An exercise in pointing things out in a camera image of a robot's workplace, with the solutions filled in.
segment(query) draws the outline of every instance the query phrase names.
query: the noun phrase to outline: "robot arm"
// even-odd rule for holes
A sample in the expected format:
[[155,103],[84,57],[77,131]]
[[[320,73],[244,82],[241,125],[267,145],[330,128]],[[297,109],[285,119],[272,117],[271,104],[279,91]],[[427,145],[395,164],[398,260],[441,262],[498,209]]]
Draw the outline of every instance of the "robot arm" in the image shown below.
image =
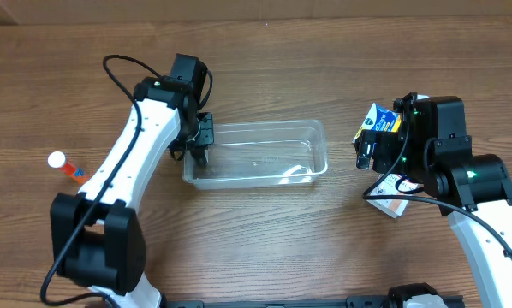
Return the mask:
[[[158,308],[164,296],[144,274],[146,243],[138,223],[140,200],[164,151],[189,152],[206,165],[206,149],[213,143],[212,116],[199,113],[205,77],[211,73],[192,56],[176,55],[170,76],[145,78],[134,89],[140,108],[141,130],[134,147],[100,199],[86,226],[103,224],[104,233],[82,229],[74,237],[57,273],[79,286],[107,294],[120,307]],[[51,206],[51,234],[55,258],[100,194],[137,129],[138,113],[131,109],[121,136],[94,176],[77,195],[58,193]]]
[[[376,172],[392,167],[391,173],[423,184],[438,201],[482,219],[512,249],[509,174],[499,157],[473,156],[463,102],[457,97],[418,100],[410,93],[397,99],[394,108],[403,114],[399,133],[363,131],[355,143],[357,167],[369,169],[371,158]],[[457,211],[440,210],[467,255],[484,307],[512,307],[511,256],[476,221]]]

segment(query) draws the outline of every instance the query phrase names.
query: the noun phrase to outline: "clear plastic container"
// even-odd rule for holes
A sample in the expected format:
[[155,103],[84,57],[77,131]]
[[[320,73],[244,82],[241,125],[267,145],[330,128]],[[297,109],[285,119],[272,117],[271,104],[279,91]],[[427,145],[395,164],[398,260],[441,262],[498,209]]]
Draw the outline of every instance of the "clear plastic container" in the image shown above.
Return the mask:
[[206,167],[186,155],[182,178],[198,189],[310,183],[328,169],[317,120],[215,124]]

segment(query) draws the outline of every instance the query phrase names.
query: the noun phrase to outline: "wooden table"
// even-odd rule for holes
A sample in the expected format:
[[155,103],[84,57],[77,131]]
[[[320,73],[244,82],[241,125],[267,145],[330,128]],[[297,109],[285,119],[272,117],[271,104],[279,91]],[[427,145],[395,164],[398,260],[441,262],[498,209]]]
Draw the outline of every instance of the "wooden table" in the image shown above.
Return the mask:
[[[377,175],[354,166],[351,139],[372,102],[457,95],[473,153],[498,154],[512,178],[509,16],[0,27],[0,307],[41,306],[49,207],[78,189],[47,155],[65,151],[95,170],[127,119],[102,58],[133,56],[166,73],[176,52],[214,72],[216,123],[319,119],[330,167],[313,186],[197,191],[164,155],[140,220],[146,273],[169,299],[338,299],[425,281],[480,306],[436,207],[414,203],[393,220],[360,199]],[[146,76],[110,65],[129,88]],[[82,291],[55,277],[49,292]]]

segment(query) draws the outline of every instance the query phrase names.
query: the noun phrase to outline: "white bottle cap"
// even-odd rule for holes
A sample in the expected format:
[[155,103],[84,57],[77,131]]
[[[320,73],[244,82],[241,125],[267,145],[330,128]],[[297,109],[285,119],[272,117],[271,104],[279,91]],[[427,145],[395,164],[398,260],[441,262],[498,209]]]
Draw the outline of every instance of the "white bottle cap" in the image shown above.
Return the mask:
[[66,164],[66,155],[60,151],[54,151],[49,155],[47,162],[52,168],[61,168]]

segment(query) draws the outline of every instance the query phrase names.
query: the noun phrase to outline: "wood grain surface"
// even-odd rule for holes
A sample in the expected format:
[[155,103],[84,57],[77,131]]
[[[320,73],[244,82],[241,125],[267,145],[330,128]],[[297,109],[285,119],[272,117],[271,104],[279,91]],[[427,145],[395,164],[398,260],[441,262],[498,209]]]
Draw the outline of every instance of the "wood grain surface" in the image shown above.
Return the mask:
[[[394,220],[360,199],[377,175],[354,166],[351,139],[372,102],[457,95],[473,152],[498,154],[512,177],[512,16],[0,27],[0,307],[42,306],[49,207],[78,189],[47,155],[95,170],[127,120],[102,58],[166,73],[176,52],[214,73],[216,123],[319,119],[330,167],[309,186],[197,191],[164,155],[140,220],[146,273],[169,299],[338,299],[424,281],[480,306],[437,208],[413,203]],[[128,88],[146,76],[110,66]],[[55,277],[49,292],[82,291]]]
[[512,0],[0,0],[0,25],[512,15]]

